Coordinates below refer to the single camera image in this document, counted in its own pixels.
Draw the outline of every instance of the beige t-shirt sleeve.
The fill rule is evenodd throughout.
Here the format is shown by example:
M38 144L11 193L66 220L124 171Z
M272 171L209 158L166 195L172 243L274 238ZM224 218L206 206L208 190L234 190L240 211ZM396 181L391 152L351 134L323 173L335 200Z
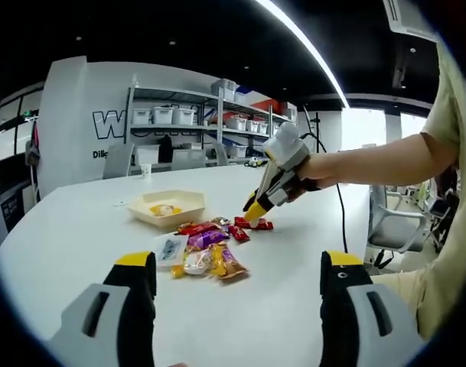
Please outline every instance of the beige t-shirt sleeve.
M448 72L448 51L437 45L438 68L440 78L438 92L432 110L426 120L422 132L431 135L438 141L459 149L459 128L457 105Z

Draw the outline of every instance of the person's arm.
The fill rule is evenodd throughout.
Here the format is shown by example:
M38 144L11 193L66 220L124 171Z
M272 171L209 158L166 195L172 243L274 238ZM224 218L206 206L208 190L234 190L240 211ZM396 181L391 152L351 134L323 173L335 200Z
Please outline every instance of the person's arm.
M448 76L450 55L438 48L438 93L421 134L374 148L313 154L298 172L321 188L339 182L405 186L437 176L458 156L458 107Z
M299 171L321 187L336 183L406 186L439 175L457 157L457 149L422 133L381 147L313 154Z

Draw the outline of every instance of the floor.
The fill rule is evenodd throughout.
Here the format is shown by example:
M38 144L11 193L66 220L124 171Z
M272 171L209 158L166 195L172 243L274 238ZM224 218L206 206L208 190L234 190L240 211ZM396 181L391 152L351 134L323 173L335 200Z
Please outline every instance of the floor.
M388 197L388 207L394 209L397 204L397 199L394 197ZM417 212L420 213L421 210L413 203L407 203L403 200L401 205L398 208L398 211L404 212ZM378 249L367 248L365 254L365 262L369 262L370 259L374 259L375 256L379 253ZM404 254L399 254L394 252L394 259L383 269L371 269L370 273L374 274L384 274L384 273L393 273L401 271L412 271L419 268L423 268L428 263L432 262L437 258L437 253L435 252L435 247L431 239L428 239L421 252L405 252ZM390 252L386 251L384 255L384 260L390 258Z

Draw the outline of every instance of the ceiling light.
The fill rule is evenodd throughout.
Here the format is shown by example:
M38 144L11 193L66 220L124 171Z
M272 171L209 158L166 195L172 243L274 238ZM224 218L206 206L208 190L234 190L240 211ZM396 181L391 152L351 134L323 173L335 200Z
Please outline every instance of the ceiling light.
M297 26L297 24L294 23L292 19L289 18L282 11L281 8L273 4L270 0L255 0L255 1L258 2L263 8L268 10L277 19L279 19L302 42L302 44L304 44L304 46L308 49L309 53L319 63L319 66L321 67L321 69L323 69L324 73L330 80L331 85L337 91L337 94L339 95L345 107L350 108L350 106L348 105L348 101L345 98L345 95L343 94L343 90L341 90L340 84L338 84L338 81L336 80L333 73L331 72L330 67L328 66L326 61L324 61L323 57L318 52L318 50L316 50L316 47L314 47L312 42L310 42L310 40L306 37L304 32L302 32L301 29Z

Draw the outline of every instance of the person's hand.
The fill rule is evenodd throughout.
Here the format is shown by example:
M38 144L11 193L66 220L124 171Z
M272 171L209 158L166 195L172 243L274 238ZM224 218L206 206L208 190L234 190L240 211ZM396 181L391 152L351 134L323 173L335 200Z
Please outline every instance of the person's hand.
M298 170L301 180L316 180L320 189L337 184L335 170L335 154L311 154L309 160ZM288 201L292 202L305 193L304 189L293 190L288 195Z

